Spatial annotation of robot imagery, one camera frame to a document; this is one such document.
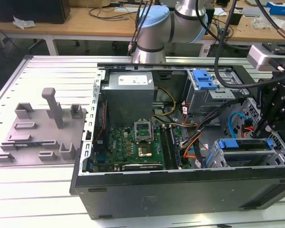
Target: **laboratory floor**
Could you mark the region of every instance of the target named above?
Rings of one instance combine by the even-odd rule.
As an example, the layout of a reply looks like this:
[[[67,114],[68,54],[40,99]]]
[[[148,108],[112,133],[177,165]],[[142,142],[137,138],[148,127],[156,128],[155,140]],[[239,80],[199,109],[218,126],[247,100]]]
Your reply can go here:
[[[28,48],[33,45],[31,39],[13,39],[14,43],[22,50],[18,51],[8,39],[5,39],[5,48],[0,50],[0,90],[12,75],[16,67],[23,59],[24,54],[29,54]],[[75,41],[72,40],[57,40],[57,48],[60,55],[64,56],[84,56],[84,42],[80,42],[80,46],[76,47]],[[116,49],[112,48],[111,41],[89,41],[91,56],[126,56],[128,42],[118,41],[115,43]],[[176,53],[174,56],[197,57],[200,53],[200,44],[177,44]],[[210,57],[214,57],[217,45],[213,48]],[[166,56],[171,56],[171,44],[165,47]],[[246,57],[248,51],[234,51],[226,48],[223,51],[222,57]],[[33,50],[33,55],[49,55],[47,46],[44,43],[40,44]]]

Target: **motherboard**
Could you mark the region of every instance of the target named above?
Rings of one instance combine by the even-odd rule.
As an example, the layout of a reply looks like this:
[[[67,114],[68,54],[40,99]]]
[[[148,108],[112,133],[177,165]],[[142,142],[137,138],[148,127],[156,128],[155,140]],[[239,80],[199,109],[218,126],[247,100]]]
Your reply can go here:
[[[170,126],[111,127],[106,153],[95,156],[94,171],[175,169],[181,166],[181,128]],[[138,140],[148,137],[150,140]]]

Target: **black computer case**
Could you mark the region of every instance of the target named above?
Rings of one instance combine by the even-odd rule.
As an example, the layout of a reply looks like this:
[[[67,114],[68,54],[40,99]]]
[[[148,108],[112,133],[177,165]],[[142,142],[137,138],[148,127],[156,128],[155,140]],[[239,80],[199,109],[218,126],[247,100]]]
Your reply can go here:
[[[63,24],[70,14],[68,0],[0,0],[0,22],[21,20]]]

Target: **chip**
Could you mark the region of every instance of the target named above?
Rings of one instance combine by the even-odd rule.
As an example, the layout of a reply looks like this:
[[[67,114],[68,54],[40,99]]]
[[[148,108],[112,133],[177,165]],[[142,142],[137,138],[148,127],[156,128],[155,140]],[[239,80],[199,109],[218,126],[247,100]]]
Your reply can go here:
[[[152,157],[152,144],[139,143],[137,145],[138,157]]]

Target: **blue cable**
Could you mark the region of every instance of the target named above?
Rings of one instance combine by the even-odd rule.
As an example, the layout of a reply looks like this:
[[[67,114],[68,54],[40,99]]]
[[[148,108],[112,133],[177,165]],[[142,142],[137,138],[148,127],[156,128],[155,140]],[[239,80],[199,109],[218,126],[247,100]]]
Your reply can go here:
[[[232,118],[234,115],[238,114],[240,117],[242,117],[244,120],[246,119],[246,116],[243,114],[243,113],[240,113],[240,112],[234,112],[233,114],[231,114],[231,116],[229,117],[228,119],[228,127],[229,127],[229,130],[230,130],[230,133],[231,133],[231,136],[232,138],[236,138],[236,134],[234,133],[233,131],[233,128],[232,128]]]

